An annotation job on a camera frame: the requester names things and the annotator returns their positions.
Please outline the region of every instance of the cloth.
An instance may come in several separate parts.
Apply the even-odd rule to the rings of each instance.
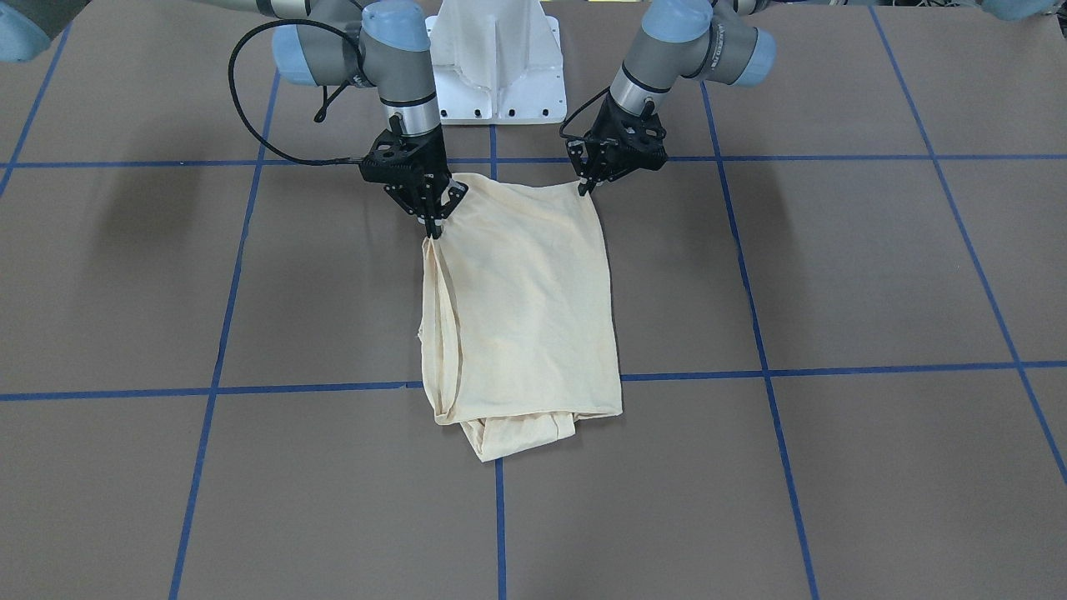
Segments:
[[[622,412],[600,220],[577,183],[473,173],[440,239],[423,243],[423,383],[440,425],[482,461]]]

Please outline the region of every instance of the light blue joint cap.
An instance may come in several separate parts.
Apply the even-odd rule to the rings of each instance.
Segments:
[[[414,0],[380,0],[363,11],[363,32],[375,40],[409,52],[430,49],[426,16]]]
[[[297,85],[316,85],[312,67],[307,66],[307,58],[304,57],[304,48],[300,45],[297,26],[283,25],[275,28],[271,50],[282,79]]]
[[[32,61],[37,54],[47,50],[51,43],[48,34],[37,27],[37,23],[6,3],[0,2],[0,61],[5,63]]]
[[[653,0],[644,12],[641,29],[649,36],[668,44],[692,42],[712,26],[712,5],[707,0]]]
[[[757,28],[755,48],[752,50],[752,58],[748,60],[748,65],[742,72],[740,77],[731,83],[731,85],[751,88],[752,85],[763,83],[763,80],[767,78],[767,74],[770,73],[770,67],[775,66],[775,57],[777,54],[778,44],[775,43],[775,36]]]
[[[1052,0],[985,0],[982,10],[1006,21],[1017,21],[1044,12]]]

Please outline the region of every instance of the beige cloth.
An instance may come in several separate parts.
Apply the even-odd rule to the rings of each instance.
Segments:
[[[440,425],[482,461],[622,412],[610,277],[577,184],[529,188],[473,173],[440,239],[423,243],[423,383]]]

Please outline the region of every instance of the white plastic mount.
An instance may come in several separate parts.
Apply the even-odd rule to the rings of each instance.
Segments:
[[[444,0],[426,30],[443,123],[534,125],[567,116],[559,21],[537,0]]]

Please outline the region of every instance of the gray table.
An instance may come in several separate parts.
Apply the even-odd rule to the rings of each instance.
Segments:
[[[643,6],[546,7],[574,107]],[[0,597],[1067,597],[1054,20],[753,21],[766,83],[680,83],[674,160],[596,192],[624,416],[485,465],[418,388],[420,227],[235,116],[259,18],[99,0],[0,66]],[[294,154],[381,128],[239,68]],[[446,136],[573,177],[554,127]]]

